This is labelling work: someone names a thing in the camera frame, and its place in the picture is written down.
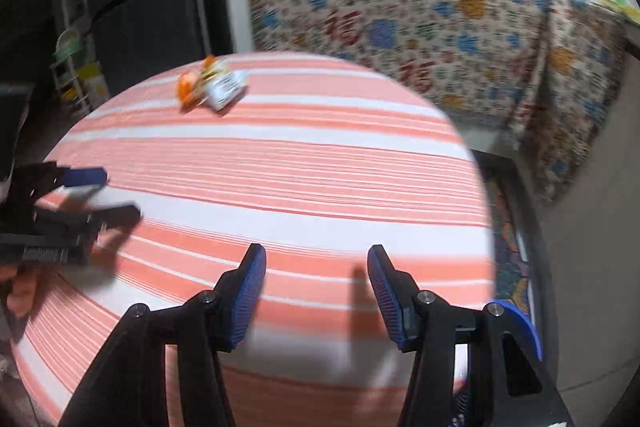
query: round table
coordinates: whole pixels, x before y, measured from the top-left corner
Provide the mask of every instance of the round table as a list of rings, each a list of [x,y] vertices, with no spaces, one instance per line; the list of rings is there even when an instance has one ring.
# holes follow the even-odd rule
[[[239,427],[393,426],[412,355],[386,335],[366,273],[382,244],[396,268],[450,303],[492,297],[492,232],[478,169],[444,114],[382,74],[331,57],[231,55],[248,93],[224,116],[178,110],[158,74],[76,124],[49,155],[104,166],[101,190],[43,204],[135,201],[129,236],[102,234],[91,267],[65,267],[14,353],[54,422],[133,303],[183,303],[238,265],[252,242],[268,272],[254,321],[221,355]],[[166,350],[170,422],[181,425],[176,350]],[[465,378],[465,351],[456,381]]]

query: screw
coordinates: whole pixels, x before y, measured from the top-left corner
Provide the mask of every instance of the screw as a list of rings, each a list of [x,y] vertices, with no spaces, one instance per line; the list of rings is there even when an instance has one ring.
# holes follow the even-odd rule
[[[436,299],[436,294],[429,290],[421,290],[418,292],[417,298],[420,302],[431,304]]]
[[[203,290],[200,293],[198,293],[198,299],[200,299],[200,302],[203,302],[205,304],[209,304],[210,302],[213,302],[217,298],[218,298],[218,294],[213,290]]]
[[[504,313],[504,308],[502,307],[502,304],[498,304],[497,302],[490,302],[487,305],[486,310],[489,313],[491,313],[494,317],[499,317]]]

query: striped tablecloth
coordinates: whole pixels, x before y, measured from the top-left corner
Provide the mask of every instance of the striped tablecloth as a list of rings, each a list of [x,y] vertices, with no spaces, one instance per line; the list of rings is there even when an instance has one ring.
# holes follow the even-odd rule
[[[104,166],[98,192],[43,204],[135,201],[129,237],[98,238],[91,268],[61,269],[14,354],[56,422],[118,318],[213,287],[251,242],[268,273],[254,323],[222,355],[239,427],[393,426],[412,356],[388,340],[366,274],[381,243],[450,303],[492,297],[492,234],[478,170],[444,115],[382,74],[307,54],[233,55],[248,94],[225,116],[178,111],[187,65],[131,87],[76,124],[49,158]],[[176,350],[170,421],[182,425]],[[465,378],[460,350],[456,381]]]

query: floor mat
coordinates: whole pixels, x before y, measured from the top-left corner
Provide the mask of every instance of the floor mat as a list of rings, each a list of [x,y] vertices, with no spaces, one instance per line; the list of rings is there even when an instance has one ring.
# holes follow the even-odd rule
[[[512,302],[530,317],[529,264],[522,258],[509,205],[496,174],[484,184],[494,226],[495,298]]]

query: red and white striped tablecloth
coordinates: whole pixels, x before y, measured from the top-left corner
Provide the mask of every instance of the red and white striped tablecloth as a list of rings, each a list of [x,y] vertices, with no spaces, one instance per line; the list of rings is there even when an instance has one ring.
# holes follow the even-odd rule
[[[412,356],[388,340],[366,273],[384,245],[450,303],[492,297],[492,233],[476,165],[442,112],[391,79],[330,57],[232,55],[247,95],[225,116],[175,99],[187,65],[84,118],[49,155],[104,166],[91,204],[135,201],[124,242],[98,238],[91,268],[60,269],[14,345],[25,386],[56,422],[133,303],[180,304],[213,287],[252,242],[268,270],[254,322],[222,355],[239,427],[393,426]],[[79,197],[59,190],[46,203]],[[182,425],[176,350],[168,406]],[[460,350],[456,380],[465,377]]]

